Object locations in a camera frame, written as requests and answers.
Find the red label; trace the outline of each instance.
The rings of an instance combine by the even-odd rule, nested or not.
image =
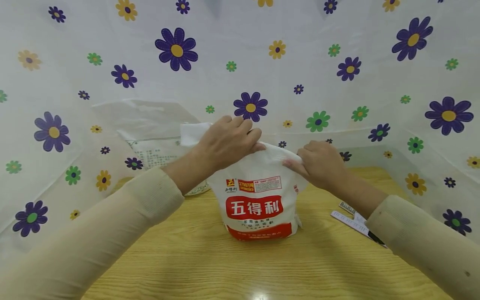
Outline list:
[[[236,231],[228,226],[227,228],[230,234],[238,240],[279,239],[279,238],[286,238],[290,234],[292,234],[291,223],[280,224],[271,228],[252,231],[252,232]]]
[[[227,216],[235,220],[261,220],[277,216],[283,212],[280,195],[262,198],[231,196],[225,201]]]

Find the yellow flower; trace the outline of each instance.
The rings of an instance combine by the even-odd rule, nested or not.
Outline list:
[[[270,49],[270,52],[268,55],[270,55],[273,59],[280,59],[282,58],[282,55],[285,54],[285,44],[282,44],[282,40],[273,41],[273,45],[270,45],[268,48]]]
[[[30,71],[33,71],[33,69],[40,69],[39,64],[42,63],[42,61],[38,59],[38,55],[30,53],[28,50],[18,52],[18,61],[22,63],[24,68],[27,68]]]
[[[115,7],[119,10],[119,16],[124,17],[125,21],[135,21],[135,16],[138,13],[135,10],[135,4],[130,3],[130,0],[119,0]]]
[[[469,167],[472,167],[474,169],[480,168],[480,158],[476,156],[470,156],[467,160],[467,164]]]
[[[74,209],[70,213],[70,220],[75,220],[80,215],[80,211],[78,209]]]
[[[285,122],[283,122],[283,127],[285,128],[289,128],[289,127],[292,127],[292,121],[290,120],[286,120]]]
[[[263,7],[265,3],[267,3],[268,7],[271,7],[273,5],[273,0],[258,0],[257,3],[260,7]]]
[[[90,130],[93,132],[93,133],[100,133],[102,132],[102,128],[98,125],[94,125],[90,128]]]
[[[395,7],[397,7],[398,5],[400,5],[400,0],[385,0],[385,3],[382,5],[382,7],[385,8],[385,12],[393,12],[395,10]]]
[[[407,183],[407,189],[411,190],[414,195],[418,194],[422,196],[423,192],[427,191],[427,187],[424,186],[425,180],[419,178],[417,173],[409,173],[408,177],[405,178],[405,182]]]
[[[98,187],[98,190],[101,191],[106,191],[108,186],[111,184],[110,179],[112,176],[108,173],[107,170],[101,170],[100,175],[96,177],[96,187]]]

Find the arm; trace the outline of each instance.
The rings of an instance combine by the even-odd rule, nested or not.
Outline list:
[[[480,246],[398,196],[351,174],[335,148],[312,141],[298,151],[303,165],[284,165],[316,187],[331,192],[356,209],[366,226],[395,255],[419,269],[454,299],[480,295]]]

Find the right hand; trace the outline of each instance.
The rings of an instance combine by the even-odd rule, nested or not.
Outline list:
[[[297,155],[303,164],[288,159],[283,165],[317,188],[334,193],[348,182],[350,174],[338,151],[327,142],[310,141]]]

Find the ruler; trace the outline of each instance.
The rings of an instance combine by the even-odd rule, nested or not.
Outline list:
[[[385,245],[385,243],[383,243],[380,239],[378,239],[378,237],[376,237],[373,233],[371,233],[370,230],[368,230],[368,228],[366,228],[363,224],[360,224],[350,218],[347,218],[346,216],[344,216],[343,214],[339,213],[336,210],[334,210],[330,215],[335,219],[337,219],[338,221],[342,222],[343,224],[347,225],[348,227],[358,231],[359,233],[363,234],[367,238],[373,240],[377,244],[385,248],[388,248]]]

